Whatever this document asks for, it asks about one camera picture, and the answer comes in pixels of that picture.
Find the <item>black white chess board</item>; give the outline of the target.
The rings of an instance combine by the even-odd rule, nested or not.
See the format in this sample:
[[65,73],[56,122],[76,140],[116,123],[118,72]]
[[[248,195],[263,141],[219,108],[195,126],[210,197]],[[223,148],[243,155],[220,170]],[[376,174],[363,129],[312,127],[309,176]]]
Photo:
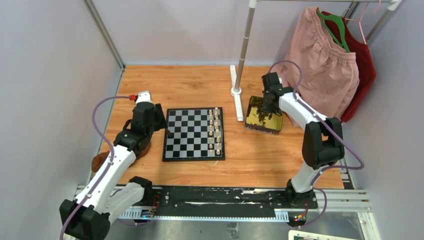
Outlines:
[[[163,162],[224,161],[225,135],[223,108],[214,115],[215,107],[169,108],[166,111],[167,130],[173,133],[163,140]],[[216,155],[216,143],[221,154]],[[209,156],[209,144],[213,144],[214,156]]]

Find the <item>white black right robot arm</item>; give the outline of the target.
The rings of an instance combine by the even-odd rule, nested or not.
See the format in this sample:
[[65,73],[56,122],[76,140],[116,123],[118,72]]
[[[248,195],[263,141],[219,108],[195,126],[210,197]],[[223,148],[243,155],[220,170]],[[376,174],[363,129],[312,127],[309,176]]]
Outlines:
[[298,209],[312,196],[315,182],[324,169],[345,155],[341,122],[336,117],[329,118],[316,112],[292,87],[284,87],[277,73],[267,73],[261,78],[263,110],[273,114],[286,113],[303,130],[303,164],[285,189],[286,204]]

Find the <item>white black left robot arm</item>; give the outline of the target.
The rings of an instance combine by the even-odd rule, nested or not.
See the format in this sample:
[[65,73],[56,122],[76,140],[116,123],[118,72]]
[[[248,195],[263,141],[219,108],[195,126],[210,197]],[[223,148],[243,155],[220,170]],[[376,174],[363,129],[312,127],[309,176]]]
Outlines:
[[154,132],[167,127],[161,104],[138,102],[122,131],[116,135],[104,163],[85,189],[59,207],[62,229],[59,238],[70,235],[79,240],[103,240],[112,223],[131,205],[142,207],[153,201],[152,182],[133,177],[124,189],[112,191],[127,168],[150,144]]

